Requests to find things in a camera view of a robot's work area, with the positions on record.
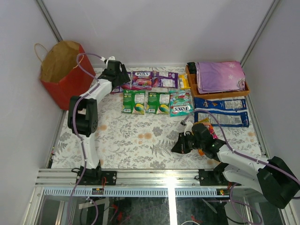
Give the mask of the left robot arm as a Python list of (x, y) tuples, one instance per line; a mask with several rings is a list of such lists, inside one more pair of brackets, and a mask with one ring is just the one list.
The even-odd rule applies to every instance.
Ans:
[(82, 165), (77, 172), (78, 185), (104, 184), (101, 163), (96, 151), (95, 132), (98, 128), (98, 103), (118, 86), (130, 81), (126, 67), (114, 57), (104, 60), (106, 68), (96, 83), (80, 96), (70, 99), (67, 125), (80, 139)]

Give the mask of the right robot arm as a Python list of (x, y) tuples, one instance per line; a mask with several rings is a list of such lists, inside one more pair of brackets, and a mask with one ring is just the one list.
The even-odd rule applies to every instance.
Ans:
[(192, 150), (202, 150), (206, 157), (220, 163), (221, 169), (213, 176), (217, 184), (224, 185), (228, 181), (241, 184), (261, 193), (277, 208), (285, 208), (300, 190), (299, 180), (284, 160), (254, 157), (230, 149), (225, 141), (214, 138), (202, 123), (188, 125), (171, 149), (178, 154)]

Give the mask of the red paper bag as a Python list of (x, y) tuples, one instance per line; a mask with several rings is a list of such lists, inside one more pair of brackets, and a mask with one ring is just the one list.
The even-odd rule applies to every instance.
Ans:
[(79, 57), (79, 63), (86, 74), (77, 65), (76, 57), (84, 53), (83, 47), (74, 41), (60, 41), (46, 52), (44, 58), (39, 56), (37, 47), (44, 48), (40, 43), (34, 45), (34, 51), (41, 62), (40, 81), (62, 110), (69, 109), (70, 99), (85, 93), (93, 82), (96, 73), (86, 55)]

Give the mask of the blue chips bag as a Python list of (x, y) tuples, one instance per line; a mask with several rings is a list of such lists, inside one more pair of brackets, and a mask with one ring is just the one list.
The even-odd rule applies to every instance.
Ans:
[(207, 118), (213, 126), (217, 126), (218, 123), (223, 127), (249, 127), (250, 125), (244, 98), (210, 101), (195, 97), (194, 104), (195, 109), (204, 110), (195, 113), (195, 122)]

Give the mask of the green yellow snack bag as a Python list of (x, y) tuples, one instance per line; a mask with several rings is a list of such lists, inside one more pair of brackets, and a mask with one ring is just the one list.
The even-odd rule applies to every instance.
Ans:
[(146, 106), (146, 113), (169, 114), (170, 113), (170, 93), (149, 92)]

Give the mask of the purple snack packet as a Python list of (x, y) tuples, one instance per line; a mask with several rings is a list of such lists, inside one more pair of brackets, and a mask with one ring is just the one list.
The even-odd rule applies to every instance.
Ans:
[(125, 74), (118, 75), (113, 81), (112, 81), (112, 91), (111, 93), (119, 93), (123, 92), (124, 90), (130, 90), (131, 89), (131, 72), (127, 72), (127, 76), (129, 77), (128, 82), (124, 82), (121, 84), (121, 81), (125, 80)]
[(167, 71), (155, 71), (152, 78), (152, 87), (158, 88), (177, 88), (178, 73)]

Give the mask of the colourful snack packet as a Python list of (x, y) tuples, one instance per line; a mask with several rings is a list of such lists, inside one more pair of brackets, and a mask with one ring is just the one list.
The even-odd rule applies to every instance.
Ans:
[(152, 71), (133, 71), (131, 90), (151, 90), (152, 78)]

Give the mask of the yellow snack packet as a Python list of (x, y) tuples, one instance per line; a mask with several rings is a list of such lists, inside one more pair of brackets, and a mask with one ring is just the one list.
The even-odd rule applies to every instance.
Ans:
[(180, 74), (178, 75), (179, 85), (181, 90), (190, 89), (190, 85), (188, 82), (187, 74)]

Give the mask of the orange Fox's candy bag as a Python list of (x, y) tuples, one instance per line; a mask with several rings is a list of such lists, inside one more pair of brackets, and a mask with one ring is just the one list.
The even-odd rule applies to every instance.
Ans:
[(216, 133), (213, 129), (213, 126), (210, 123), (209, 117), (206, 117), (205, 119), (194, 123), (194, 125), (196, 125), (196, 124), (203, 124), (209, 130), (209, 132), (213, 136), (213, 138), (218, 139), (218, 136), (216, 135)]

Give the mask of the green white snack packet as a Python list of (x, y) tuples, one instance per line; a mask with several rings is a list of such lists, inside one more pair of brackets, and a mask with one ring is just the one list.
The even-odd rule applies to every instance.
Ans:
[(171, 90), (170, 116), (186, 116), (193, 111), (193, 103), (189, 92), (184, 90)]

